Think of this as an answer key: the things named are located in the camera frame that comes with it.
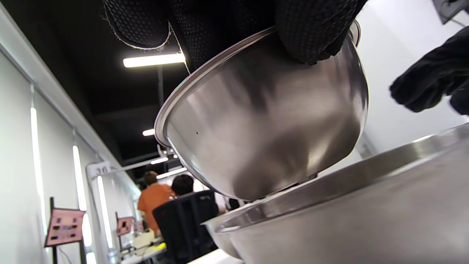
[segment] orange shirt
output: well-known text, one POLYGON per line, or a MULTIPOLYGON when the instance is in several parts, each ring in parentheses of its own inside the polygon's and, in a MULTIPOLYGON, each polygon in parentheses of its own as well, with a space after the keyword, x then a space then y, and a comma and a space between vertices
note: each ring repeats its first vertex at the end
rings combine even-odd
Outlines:
POLYGON ((176 195, 171 187, 166 184, 154 183, 142 191, 142 195, 138 201, 138 209, 145 212, 145 220, 155 234, 159 228, 155 218, 153 217, 153 210, 160 205, 169 202, 171 200, 170 197, 176 197, 176 195))

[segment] fluorescent light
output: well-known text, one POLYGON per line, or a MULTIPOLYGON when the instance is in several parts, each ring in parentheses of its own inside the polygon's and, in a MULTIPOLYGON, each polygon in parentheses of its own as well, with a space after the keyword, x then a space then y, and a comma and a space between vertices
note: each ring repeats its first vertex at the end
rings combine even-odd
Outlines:
POLYGON ((96 256, 93 252, 86 254, 86 263, 87 264, 96 264, 96 256))
POLYGON ((86 196, 85 188, 83 186, 83 174, 82 174, 82 165, 80 163, 80 154, 78 152, 78 147, 73 146, 73 165, 75 167, 75 182, 76 182, 76 192, 78 194, 78 208, 82 211, 86 211, 86 196))
POLYGON ((93 238, 91 236, 90 218, 88 217, 88 214, 85 214, 83 216, 82 234, 83 244, 85 245, 85 247, 90 247, 91 243, 93 242, 93 238))
POLYGON ((162 163, 162 162, 165 162, 165 161, 168 161, 168 158, 167 158, 167 157, 159 158, 159 159, 156 159, 156 160, 152 160, 152 161, 151 161, 151 164, 154 165, 154 164, 162 163))
POLYGON ((142 134, 143 134, 145 137, 146 137, 146 136, 152 136, 152 135, 155 134, 155 130, 154 130, 154 129, 145 130, 142 134))
POLYGON ((160 175, 156 176, 156 178, 157 179, 162 179, 164 177, 168 177, 168 176, 171 176, 171 175, 174 175, 174 174, 178 174, 178 173, 183 172, 183 171, 187 171, 187 168, 180 168, 180 169, 177 169, 177 170, 174 170, 174 171, 163 173, 163 174, 160 174, 160 175))
POLYGON ((107 213, 106 195, 104 194, 103 177, 98 176, 99 201, 101 202, 101 212, 103 214, 104 231, 106 233, 107 246, 113 247, 113 237, 111 234, 111 225, 109 224, 109 215, 107 213))
POLYGON ((44 182, 42 180, 41 159, 39 155, 39 133, 38 133, 38 113, 31 107, 31 135, 32 135, 32 158, 34 163, 34 176, 36 178, 36 190, 41 203, 41 217, 44 235, 47 234, 47 223, 45 221, 45 200, 44 182))
POLYGON ((184 58, 184 54, 176 53, 176 54, 167 54, 167 55, 128 58, 128 59, 124 59, 124 66, 127 68, 131 68, 131 67, 142 67, 142 66, 170 64, 170 63, 178 63, 178 62, 186 62, 186 58, 184 58))

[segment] gloved hand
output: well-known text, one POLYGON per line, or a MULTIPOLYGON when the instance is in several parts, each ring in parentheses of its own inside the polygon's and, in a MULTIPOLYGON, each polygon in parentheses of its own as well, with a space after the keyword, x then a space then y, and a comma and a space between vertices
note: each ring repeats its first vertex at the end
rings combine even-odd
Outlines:
POLYGON ((423 56, 391 85, 391 96, 414 112, 432 108, 452 95, 453 108, 469 112, 469 27, 423 56))
POLYGON ((315 64, 336 55, 367 0, 103 0, 116 36, 153 49, 169 24, 189 71, 259 31, 276 25, 289 53, 315 64))

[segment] black hair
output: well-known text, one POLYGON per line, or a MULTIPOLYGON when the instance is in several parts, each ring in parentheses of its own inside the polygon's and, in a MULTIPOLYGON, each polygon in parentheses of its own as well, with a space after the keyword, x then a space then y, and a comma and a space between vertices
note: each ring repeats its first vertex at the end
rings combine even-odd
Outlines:
POLYGON ((178 196, 192 193, 194 191, 194 179, 187 174, 176 176, 171 188, 178 196))

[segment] black ceiling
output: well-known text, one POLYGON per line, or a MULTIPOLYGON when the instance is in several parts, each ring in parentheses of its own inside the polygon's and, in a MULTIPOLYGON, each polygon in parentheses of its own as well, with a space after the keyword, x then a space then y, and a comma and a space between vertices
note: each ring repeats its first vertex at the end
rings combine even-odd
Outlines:
MULTIPOLYGON (((156 66, 125 68, 122 60, 162 51, 120 42, 100 0, 1 0, 36 51, 122 165, 157 156, 153 127, 159 109, 156 66)), ((188 75, 183 63, 162 67, 164 99, 188 75)))

